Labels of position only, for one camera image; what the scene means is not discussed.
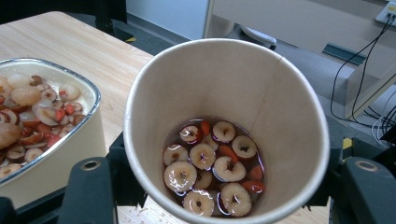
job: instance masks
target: black cable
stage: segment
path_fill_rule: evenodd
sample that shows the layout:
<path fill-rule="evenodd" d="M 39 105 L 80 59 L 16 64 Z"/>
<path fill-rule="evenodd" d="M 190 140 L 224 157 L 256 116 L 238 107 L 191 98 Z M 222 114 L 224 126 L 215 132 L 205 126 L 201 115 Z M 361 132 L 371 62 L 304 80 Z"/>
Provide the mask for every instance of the black cable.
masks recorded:
<path fill-rule="evenodd" d="M 371 111 L 373 111 L 375 114 L 377 114 L 378 116 L 381 116 L 379 113 L 377 113 L 375 110 L 373 110 L 370 106 L 369 106 L 369 109 L 370 109 Z"/>
<path fill-rule="evenodd" d="M 382 28 L 381 33 L 380 33 L 373 41 L 371 41 L 368 45 L 366 45 L 363 49 L 361 49 L 359 52 L 355 53 L 355 54 L 354 54 L 352 57 L 350 57 L 346 62 L 344 62 L 344 63 L 341 65 L 341 67 L 338 69 L 338 71 L 337 71 L 337 73 L 336 73 L 336 75 L 335 75 L 335 78 L 334 78 L 334 83 L 333 83 L 333 85 L 332 85 L 332 99 L 331 99 L 331 103 L 330 103 L 330 111 L 331 111 L 331 113 L 332 113 L 332 115 L 333 115 L 334 117 L 336 117 L 336 118 L 338 118 L 338 119 L 341 119 L 341 120 L 345 120 L 345 121 L 350 121 L 350 122 L 359 123 L 360 125 L 363 125 L 363 126 L 368 126 L 368 127 L 371 127 L 371 126 L 372 126 L 372 125 L 363 124 L 363 123 L 358 122 L 358 121 L 354 118 L 354 116 L 353 116 L 353 110 L 352 110 L 352 118 L 353 118 L 354 120 L 340 118 L 340 117 L 336 116 L 336 115 L 333 113 L 333 111 L 332 111 L 332 103 L 333 103 L 333 100 L 334 100 L 335 83 L 336 83 L 336 80 L 337 80 L 337 78 L 338 78 L 338 76 L 339 76 L 339 74 L 340 74 L 341 69 L 342 69 L 347 63 L 349 63 L 353 58 L 355 58 L 356 56 L 358 56 L 362 51 L 364 51 L 365 49 L 367 49 L 368 47 L 370 47 L 372 44 L 376 43 L 376 41 L 379 39 L 379 37 L 381 37 L 381 36 L 388 30 L 388 28 L 391 26 L 391 24 L 394 22 L 394 19 L 395 19 L 394 17 L 392 17 L 392 18 L 391 18 L 391 17 L 388 17 L 388 20 L 387 20 L 387 22 L 385 23 L 384 27 Z"/>
<path fill-rule="evenodd" d="M 364 110 L 363 112 L 364 112 L 367 116 L 369 116 L 369 117 L 371 117 L 371 118 L 373 118 L 373 119 L 379 119 L 378 116 L 372 115 L 372 114 L 370 114 L 369 112 L 367 112 L 366 110 Z"/>

